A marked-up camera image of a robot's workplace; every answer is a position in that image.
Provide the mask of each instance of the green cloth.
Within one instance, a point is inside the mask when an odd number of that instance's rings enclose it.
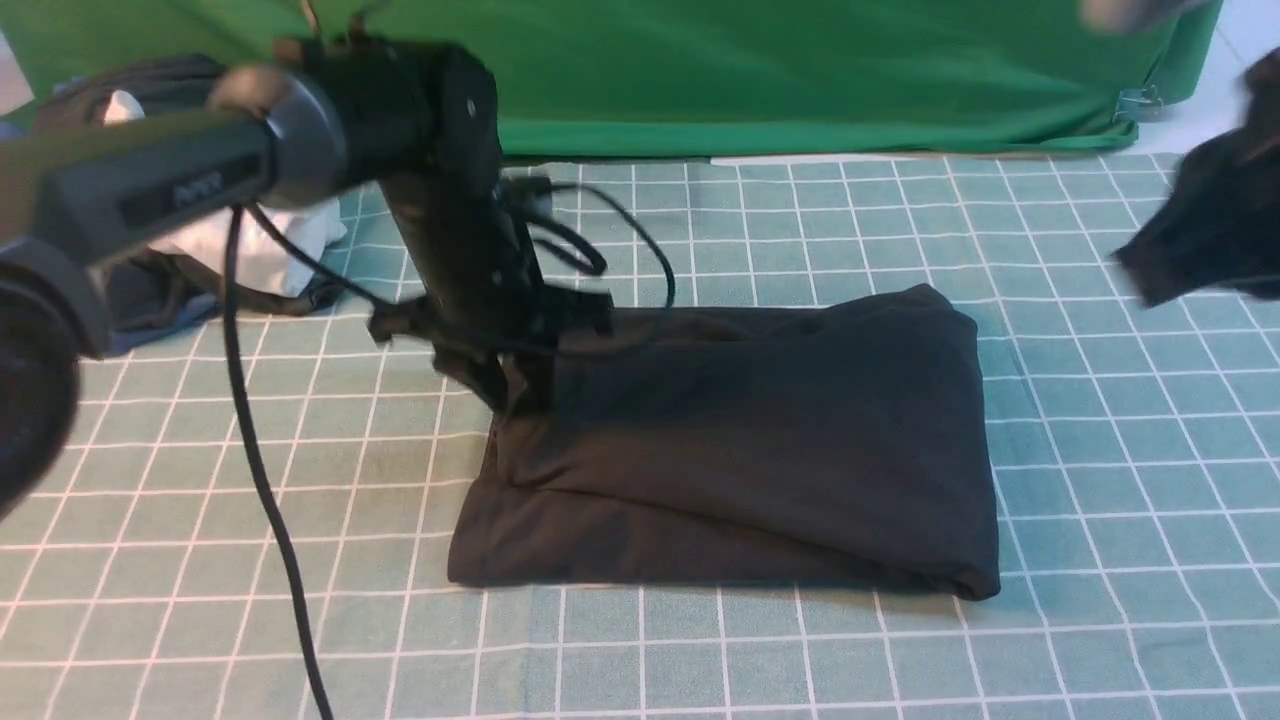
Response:
[[[315,6],[332,33],[362,1]],[[371,27],[483,58],[508,154],[724,156],[1121,147],[1137,128],[1114,120],[1119,94],[1185,22],[1103,38],[1076,0],[398,0]],[[156,55],[266,58],[307,31],[294,0],[0,0],[0,28],[37,97]]]

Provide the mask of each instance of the folded black cloth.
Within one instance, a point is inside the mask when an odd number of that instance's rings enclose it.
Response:
[[[657,316],[618,311],[611,345]],[[1000,592],[969,316],[918,286],[668,322],[643,352],[558,361],[552,413],[495,416],[451,582]]]

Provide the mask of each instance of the black cable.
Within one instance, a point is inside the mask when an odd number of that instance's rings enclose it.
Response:
[[[241,438],[244,445],[244,455],[248,457],[248,470],[253,478],[253,487],[257,497],[262,501],[262,511],[271,524],[275,534],[275,544],[280,548],[280,560],[284,562],[284,575],[289,582],[289,596],[293,598],[293,618],[298,625],[298,642],[302,646],[302,662],[307,670],[307,682],[311,684],[311,694],[316,701],[316,710],[320,720],[334,720],[333,708],[329,706],[329,696],[324,689],[324,679],[320,676],[320,662],[316,659],[315,641],[311,637],[311,620],[307,614],[307,598],[302,588],[302,570],[298,566],[298,556],[293,551],[293,542],[289,539],[289,530],[284,525],[284,516],[275,503],[271,492],[271,483],[266,478],[266,464],[262,461],[262,448],[257,442],[257,432],[253,429],[253,415],[248,402],[248,383],[244,378],[244,365],[242,363],[239,332],[236,328],[236,311],[239,306],[236,286],[236,263],[239,254],[239,229],[244,214],[244,208],[232,209],[230,228],[227,231],[227,251],[223,255],[223,338],[227,346],[227,372],[232,383],[232,402],[236,405],[236,419],[239,423]],[[257,219],[261,210],[256,205],[250,206],[250,214]]]
[[[640,222],[622,206],[621,202],[603,191],[590,186],[577,186],[570,183],[553,183],[550,186],[543,186],[543,191],[545,191],[545,193],[566,192],[568,190],[582,190],[604,201],[614,209],[622,217],[623,222],[626,222],[639,234],[645,245],[649,246],[654,256],[657,256],[658,263],[662,265],[663,275],[666,275],[667,279],[667,297],[663,310],[669,310],[676,302],[676,274],[671,268],[671,261],[667,259],[666,252],[662,251],[658,242],[649,234],[648,231],[644,229],[644,225],[641,225]],[[239,332],[236,327],[236,313],[239,307],[237,297],[238,286],[236,284],[236,264],[239,258],[241,224],[243,222],[244,213],[248,213],[259,227],[261,227],[262,231],[266,232],[266,234],[291,258],[306,268],[342,284],[346,290],[349,290],[352,293],[371,302],[374,307],[389,309],[394,307],[394,304],[378,297],[372,292],[369,292],[339,273],[330,270],[324,264],[307,255],[302,249],[293,245],[293,242],[291,242],[289,238],[287,238],[284,233],[275,227],[275,223],[266,217],[266,213],[264,213],[259,205],[250,204],[247,206],[236,206],[232,209],[232,222],[227,232],[227,249],[223,255],[221,278],[223,337],[225,340],[227,350],[227,370],[232,386],[232,402],[236,406],[236,419],[241,428],[241,438],[244,445],[244,455],[248,459],[250,475],[253,478],[253,487],[257,489],[259,500],[262,502],[262,511],[266,512],[268,523],[270,523],[271,532],[275,536],[275,543],[280,550],[280,559],[284,562],[284,574],[288,578],[289,596],[293,601],[293,618],[297,623],[298,643],[302,647],[302,662],[306,666],[307,683],[311,685],[311,694],[315,697],[320,720],[334,720],[333,708],[329,706],[329,696],[324,687],[324,678],[320,673],[320,662],[316,657],[315,639],[311,635],[311,620],[307,612],[306,592],[302,587],[302,571],[298,566],[297,553],[293,550],[293,542],[289,539],[288,528],[285,528],[284,524],[284,516],[280,514],[280,507],[275,502],[271,483],[266,477],[266,464],[262,461],[262,450],[259,446],[257,432],[253,428],[253,416],[250,407],[248,382],[244,378]],[[563,256],[571,259],[570,264],[573,266],[582,266],[593,274],[603,273],[605,265],[604,256],[575,231],[548,218],[538,217],[535,219],[534,215],[524,211],[513,211],[512,215],[513,220],[522,220],[557,234],[561,240],[564,240],[581,252],[586,260],[584,261],[572,258],[568,251],[559,247],[544,245],[544,247],[553,247],[558,251],[556,252],[558,258],[563,254]],[[664,311],[659,320],[664,320],[668,315],[669,314]],[[570,352],[564,350],[552,350],[506,338],[488,338],[480,333],[470,331],[470,328],[451,327],[448,332],[457,333],[462,337],[470,337],[475,342],[504,351],[530,352],[582,360],[600,360],[607,357],[618,357],[621,355],[636,352],[648,347],[662,333],[662,322],[654,323],[650,336],[644,341],[609,352]]]

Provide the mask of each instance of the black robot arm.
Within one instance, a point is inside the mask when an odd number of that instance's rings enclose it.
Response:
[[[228,72],[207,110],[0,146],[0,519],[65,443],[79,357],[110,346],[109,268],[225,208],[264,222],[252,202],[303,208],[378,182],[428,293],[366,295],[372,338],[431,342],[436,369],[497,411],[506,363],[545,407],[561,333],[609,331],[608,293],[543,282],[530,225],[573,246],[550,249],[582,272],[604,260],[532,209],[566,187],[502,178],[495,81],[476,58],[358,27],[329,46],[282,40],[275,55]]]

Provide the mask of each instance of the green grid tablecloth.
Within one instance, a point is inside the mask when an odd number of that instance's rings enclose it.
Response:
[[[425,346],[378,351],[358,302],[246,320],[339,716],[1276,720],[1280,305],[1143,313],[1103,263],[1174,160],[544,168],[635,208],[681,304],[929,282],[975,318],[1005,583],[980,605],[452,588],[484,407]],[[380,197],[343,208],[329,261],[413,292]],[[659,301],[630,229],[590,200],[557,213],[602,243],[620,304]],[[87,368],[72,448],[0,525],[0,716],[312,712],[224,373],[216,324]]]

